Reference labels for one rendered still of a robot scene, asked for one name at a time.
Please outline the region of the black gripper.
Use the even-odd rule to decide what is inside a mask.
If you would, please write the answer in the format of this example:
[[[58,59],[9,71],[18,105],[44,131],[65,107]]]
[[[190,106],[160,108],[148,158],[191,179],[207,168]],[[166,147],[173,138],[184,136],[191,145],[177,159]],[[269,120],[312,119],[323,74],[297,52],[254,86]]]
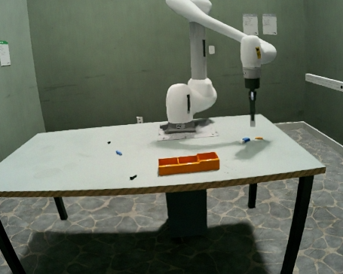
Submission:
[[[256,93],[255,89],[260,88],[260,81],[259,78],[257,79],[248,79],[245,78],[245,88],[250,89],[249,93],[249,101],[250,101],[250,127],[255,127],[256,125]]]

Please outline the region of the orange three-compartment tray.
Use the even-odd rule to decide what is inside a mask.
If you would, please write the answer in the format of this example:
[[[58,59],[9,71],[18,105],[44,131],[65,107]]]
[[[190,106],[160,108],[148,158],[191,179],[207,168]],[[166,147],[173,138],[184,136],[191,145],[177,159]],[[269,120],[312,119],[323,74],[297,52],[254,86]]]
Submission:
[[[190,172],[217,170],[219,157],[216,152],[200,153],[186,157],[158,159],[159,175],[175,175]]]

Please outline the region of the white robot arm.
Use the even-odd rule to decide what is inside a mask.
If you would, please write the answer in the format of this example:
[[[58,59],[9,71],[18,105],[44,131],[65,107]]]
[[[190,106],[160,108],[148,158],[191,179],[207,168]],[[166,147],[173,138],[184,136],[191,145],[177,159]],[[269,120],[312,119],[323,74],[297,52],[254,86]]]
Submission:
[[[167,91],[168,123],[161,124],[160,129],[166,129],[165,134],[196,132],[193,115],[208,109],[216,101],[216,91],[207,78],[205,27],[241,43],[240,57],[244,78],[260,78],[261,64],[272,62],[277,52],[271,44],[257,36],[245,35],[209,17],[212,10],[209,0],[166,0],[166,3],[172,11],[189,22],[191,80],[188,86],[175,84]]]

